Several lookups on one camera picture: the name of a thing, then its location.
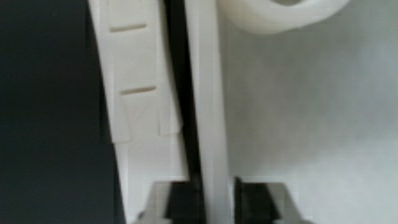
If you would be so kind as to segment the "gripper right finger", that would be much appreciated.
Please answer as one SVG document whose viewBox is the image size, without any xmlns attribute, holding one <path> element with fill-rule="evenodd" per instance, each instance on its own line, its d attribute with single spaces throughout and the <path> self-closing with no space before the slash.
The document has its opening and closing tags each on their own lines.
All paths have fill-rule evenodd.
<svg viewBox="0 0 398 224">
<path fill-rule="evenodd" d="M 315 224 L 305 219 L 287 185 L 235 178 L 235 224 Z"/>
</svg>

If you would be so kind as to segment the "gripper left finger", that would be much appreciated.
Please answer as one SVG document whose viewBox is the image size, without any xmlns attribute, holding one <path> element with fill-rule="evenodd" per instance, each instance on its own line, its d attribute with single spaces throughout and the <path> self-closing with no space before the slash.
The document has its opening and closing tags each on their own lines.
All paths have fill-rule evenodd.
<svg viewBox="0 0 398 224">
<path fill-rule="evenodd" d="M 205 224 L 205 200 L 191 182 L 157 182 L 138 224 Z"/>
</svg>

